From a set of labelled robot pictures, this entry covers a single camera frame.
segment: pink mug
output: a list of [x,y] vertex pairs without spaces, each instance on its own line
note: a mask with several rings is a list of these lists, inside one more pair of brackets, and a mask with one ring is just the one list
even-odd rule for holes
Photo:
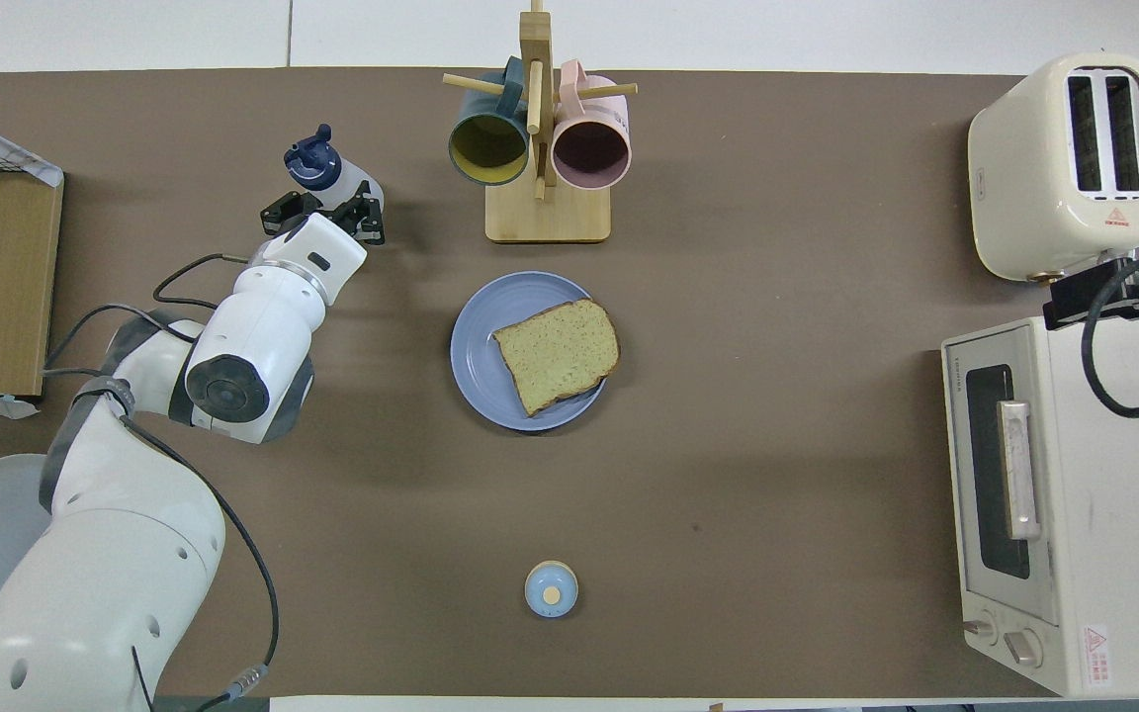
[[632,132],[626,98],[580,99],[579,92],[614,87],[613,80],[588,76],[579,59],[560,66],[560,104],[551,130],[551,166],[560,180],[587,190],[609,188],[632,166]]

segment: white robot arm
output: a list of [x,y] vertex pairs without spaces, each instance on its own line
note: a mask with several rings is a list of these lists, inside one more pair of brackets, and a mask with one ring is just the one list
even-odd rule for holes
[[[148,709],[213,581],[226,526],[207,483],[145,442],[132,416],[279,437],[311,387],[311,333],[364,259],[347,231],[311,214],[263,244],[205,327],[118,330],[109,375],[81,388],[47,455],[49,530],[0,590],[0,711]],[[268,657],[227,695],[256,684]]]

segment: cable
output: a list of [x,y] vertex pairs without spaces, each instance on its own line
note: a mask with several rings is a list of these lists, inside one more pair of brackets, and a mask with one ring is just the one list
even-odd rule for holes
[[139,665],[139,650],[132,645],[131,657],[134,657],[134,671],[139,673],[139,689],[144,690],[144,701],[148,703],[148,712],[157,712],[153,706],[153,695],[148,694],[148,684],[144,680],[144,666]]
[[196,267],[202,267],[204,265],[205,262],[213,260],[226,260],[228,262],[238,262],[240,263],[240,265],[248,265],[249,262],[247,257],[238,257],[236,255],[224,255],[224,253],[221,252],[214,252],[213,255],[205,255],[204,257],[199,257],[198,260],[192,260],[191,262],[187,263],[187,267],[182,267],[181,270],[178,270],[175,271],[175,273],[167,276],[166,279],[161,280],[161,284],[157,285],[157,288],[153,289],[153,298],[162,303],[192,303],[192,305],[195,306],[204,306],[207,310],[218,310],[216,303],[205,302],[204,298],[189,298],[186,296],[161,296],[161,293],[164,292],[166,287],[170,287],[170,285],[173,284],[175,279],[181,278],[181,276],[185,276],[187,272],[195,270]]
[[[213,494],[213,499],[218,500],[218,506],[221,507],[222,513],[227,515],[227,518],[231,521],[236,531],[240,533],[240,538],[244,539],[244,546],[248,547],[249,554],[253,555],[253,562],[257,564],[257,570],[262,573],[262,581],[267,583],[267,598],[270,599],[271,604],[271,640],[267,644],[265,656],[262,657],[263,671],[253,672],[252,679],[247,685],[239,685],[239,680],[233,684],[233,686],[239,685],[241,689],[247,690],[252,688],[253,685],[257,684],[259,678],[265,674],[265,668],[271,665],[271,660],[274,657],[276,646],[280,644],[280,599],[274,594],[274,582],[271,581],[271,572],[267,571],[267,560],[262,558],[262,553],[259,551],[259,547],[253,543],[253,537],[249,535],[248,530],[244,527],[244,522],[240,522],[240,518],[236,515],[236,510],[231,508],[231,505],[228,504],[224,497],[222,497],[221,492],[218,492],[218,488],[213,486],[213,483],[210,483],[207,478],[205,478],[205,475],[199,474],[199,469],[194,468],[194,466],[186,460],[182,455],[173,450],[172,447],[166,445],[166,443],[161,441],[153,433],[146,431],[141,427],[141,425],[136,424],[130,416],[121,416],[118,419],[121,419],[122,424],[125,425],[126,428],[130,428],[132,433],[148,442],[149,445],[155,447],[155,449],[162,451],[163,455],[170,457],[171,460],[182,465],[185,468],[190,469],[191,473],[196,475],[196,477],[198,477],[206,488],[208,488],[208,491]],[[241,674],[240,678],[245,678],[247,676],[249,676],[248,671]],[[204,709],[215,707],[218,704],[222,704],[223,702],[228,702],[230,699],[233,699],[233,694],[219,694],[216,697],[213,697],[207,703],[203,704],[203,706],[196,712],[203,712]]]
[[1089,387],[1092,388],[1092,393],[1098,398],[1098,401],[1101,401],[1101,404],[1111,409],[1113,414],[1124,416],[1124,418],[1139,418],[1139,406],[1124,406],[1122,402],[1114,400],[1111,393],[1106,391],[1106,387],[1101,384],[1101,378],[1098,378],[1098,367],[1092,359],[1092,336],[1098,330],[1098,320],[1101,319],[1101,311],[1111,302],[1113,293],[1120,288],[1126,278],[1136,275],[1136,272],[1139,272],[1139,260],[1129,262],[1120,271],[1115,272],[1111,280],[1107,280],[1103,285],[1101,292],[1098,292],[1098,295],[1092,298],[1089,316],[1083,321],[1083,334],[1080,337],[1080,359],[1083,361],[1083,377],[1088,379]]
[[43,369],[50,369],[50,366],[55,363],[56,359],[58,359],[60,353],[64,352],[64,349],[68,347],[68,343],[72,342],[73,337],[77,336],[77,333],[80,333],[82,327],[87,325],[87,321],[89,321],[95,314],[99,314],[100,311],[108,310],[129,311],[131,314],[134,314],[140,319],[148,321],[149,325],[163,330],[163,333],[170,334],[170,336],[181,338],[187,343],[196,342],[196,337],[187,336],[187,334],[182,334],[181,330],[177,330],[169,325],[162,324],[161,320],[156,319],[153,314],[148,314],[148,312],[140,310],[138,306],[130,306],[129,303],[100,303],[100,305],[93,308],[93,310],[87,311],[87,314],[83,316],[82,319],[77,319],[77,324],[73,325],[72,329],[68,329],[68,333],[64,335],[63,339],[59,339],[59,346],[55,347],[55,350],[50,352],[50,355],[47,355],[47,360],[43,361],[41,367]]
[[96,377],[96,378],[98,378],[98,377],[103,377],[103,375],[107,375],[107,374],[105,374],[104,371],[100,371],[99,369],[47,369],[41,375],[43,375],[44,378],[51,378],[51,377],[77,377],[77,375],[81,375],[81,377]]

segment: black bracket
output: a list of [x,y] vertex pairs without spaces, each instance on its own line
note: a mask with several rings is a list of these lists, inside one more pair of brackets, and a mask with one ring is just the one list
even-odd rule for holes
[[345,230],[345,235],[362,244],[385,244],[380,202],[371,195],[371,186],[366,180],[358,185],[353,198],[331,211],[325,211],[319,198],[310,193],[285,193],[270,206],[262,208],[262,231],[271,237],[279,237],[302,224],[312,213],[325,215],[336,227]]
[[[1059,329],[1084,320],[1098,292],[1129,262],[1131,260],[1126,257],[1117,257],[1050,285],[1052,301],[1044,305],[1044,325],[1048,329]],[[1115,289],[1111,302],[1101,310],[1101,319],[1108,317],[1139,319],[1139,272],[1126,278]]]

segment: lid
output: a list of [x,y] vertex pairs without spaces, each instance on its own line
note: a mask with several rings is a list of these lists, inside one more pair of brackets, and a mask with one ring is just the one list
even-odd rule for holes
[[331,126],[320,124],[316,134],[296,141],[284,154],[284,165],[297,185],[306,190],[326,190],[331,188],[341,177],[341,155],[328,141],[331,139]]
[[543,562],[525,576],[525,604],[544,619],[559,619],[579,600],[579,578],[560,562]]

